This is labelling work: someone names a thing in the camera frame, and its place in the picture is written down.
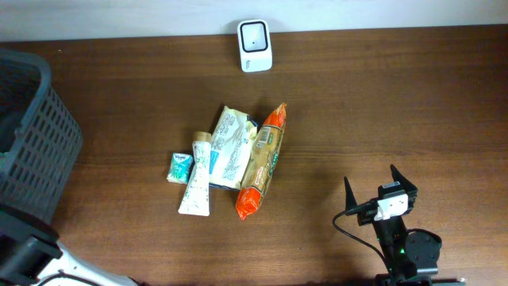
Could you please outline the white bamboo print tube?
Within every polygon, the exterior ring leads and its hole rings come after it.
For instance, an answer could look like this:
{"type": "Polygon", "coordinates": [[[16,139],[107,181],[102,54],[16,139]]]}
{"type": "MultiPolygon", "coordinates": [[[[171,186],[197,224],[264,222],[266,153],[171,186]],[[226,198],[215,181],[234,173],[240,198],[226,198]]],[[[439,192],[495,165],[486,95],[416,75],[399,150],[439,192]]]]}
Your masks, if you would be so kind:
{"type": "Polygon", "coordinates": [[[192,149],[194,167],[178,212],[181,215],[209,216],[211,134],[194,132],[192,149]]]}

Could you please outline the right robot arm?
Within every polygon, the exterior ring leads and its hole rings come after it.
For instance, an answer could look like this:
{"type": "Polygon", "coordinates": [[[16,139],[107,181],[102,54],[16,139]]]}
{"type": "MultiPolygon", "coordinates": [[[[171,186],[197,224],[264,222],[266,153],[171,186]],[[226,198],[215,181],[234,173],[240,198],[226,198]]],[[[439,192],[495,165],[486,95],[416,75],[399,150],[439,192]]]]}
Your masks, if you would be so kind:
{"type": "Polygon", "coordinates": [[[374,285],[464,285],[463,280],[433,279],[438,274],[442,239],[428,230],[406,227],[402,216],[414,209],[418,188],[394,165],[390,169],[393,181],[380,185],[378,196],[361,204],[344,178],[345,209],[333,217],[333,226],[379,255],[387,273],[376,275],[374,285]],[[359,226],[373,226],[379,247],[339,227],[337,220],[344,215],[355,215],[359,226]]]}

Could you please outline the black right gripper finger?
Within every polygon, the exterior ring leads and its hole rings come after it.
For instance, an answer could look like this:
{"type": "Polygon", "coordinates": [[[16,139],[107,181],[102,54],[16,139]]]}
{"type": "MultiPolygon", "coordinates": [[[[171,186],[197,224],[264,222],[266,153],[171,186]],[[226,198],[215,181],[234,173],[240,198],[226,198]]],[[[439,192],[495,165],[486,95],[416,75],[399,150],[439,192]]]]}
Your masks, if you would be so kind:
{"type": "Polygon", "coordinates": [[[405,191],[416,191],[417,187],[412,184],[402,173],[393,165],[390,165],[391,175],[394,181],[398,181],[405,191]]]}
{"type": "Polygon", "coordinates": [[[352,211],[357,207],[357,202],[354,193],[352,191],[352,187],[346,176],[344,177],[344,189],[345,189],[345,210],[352,211]]]}

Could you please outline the teal tissue packet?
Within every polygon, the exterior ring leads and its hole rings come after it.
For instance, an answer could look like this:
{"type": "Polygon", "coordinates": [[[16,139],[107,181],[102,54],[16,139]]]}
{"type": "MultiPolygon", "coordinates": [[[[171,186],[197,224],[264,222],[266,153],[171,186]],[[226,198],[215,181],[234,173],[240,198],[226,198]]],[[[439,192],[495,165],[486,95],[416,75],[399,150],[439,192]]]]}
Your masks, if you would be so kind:
{"type": "Polygon", "coordinates": [[[191,175],[194,158],[189,154],[173,153],[167,181],[170,183],[187,184],[191,175]]]}

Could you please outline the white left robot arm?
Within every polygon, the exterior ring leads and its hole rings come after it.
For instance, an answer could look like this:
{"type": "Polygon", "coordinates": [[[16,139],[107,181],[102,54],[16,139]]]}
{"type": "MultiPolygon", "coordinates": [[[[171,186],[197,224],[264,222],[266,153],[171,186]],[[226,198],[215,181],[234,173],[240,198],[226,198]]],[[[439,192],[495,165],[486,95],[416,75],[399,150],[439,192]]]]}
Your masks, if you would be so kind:
{"type": "Polygon", "coordinates": [[[74,255],[40,219],[1,205],[2,285],[130,285],[140,283],[74,255]]]}

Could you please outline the cream yellow snack bag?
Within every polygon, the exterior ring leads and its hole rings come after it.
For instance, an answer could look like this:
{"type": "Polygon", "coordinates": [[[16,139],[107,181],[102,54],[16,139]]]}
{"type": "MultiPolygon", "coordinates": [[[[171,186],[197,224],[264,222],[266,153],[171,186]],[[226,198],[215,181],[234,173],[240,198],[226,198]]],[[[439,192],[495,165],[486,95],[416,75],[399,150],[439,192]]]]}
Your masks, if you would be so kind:
{"type": "Polygon", "coordinates": [[[211,137],[211,187],[241,189],[257,133],[248,114],[224,106],[211,137]]]}

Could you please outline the orange spaghetti package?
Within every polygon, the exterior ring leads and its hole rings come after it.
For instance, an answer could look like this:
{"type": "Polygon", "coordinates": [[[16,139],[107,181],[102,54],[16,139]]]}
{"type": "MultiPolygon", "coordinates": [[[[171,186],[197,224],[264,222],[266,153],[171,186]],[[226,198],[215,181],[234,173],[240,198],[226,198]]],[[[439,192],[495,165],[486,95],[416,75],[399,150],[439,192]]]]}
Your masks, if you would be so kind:
{"type": "Polygon", "coordinates": [[[287,104],[281,103],[265,119],[256,135],[248,166],[236,201],[240,220],[255,214],[270,186],[287,124],[287,104]]]}

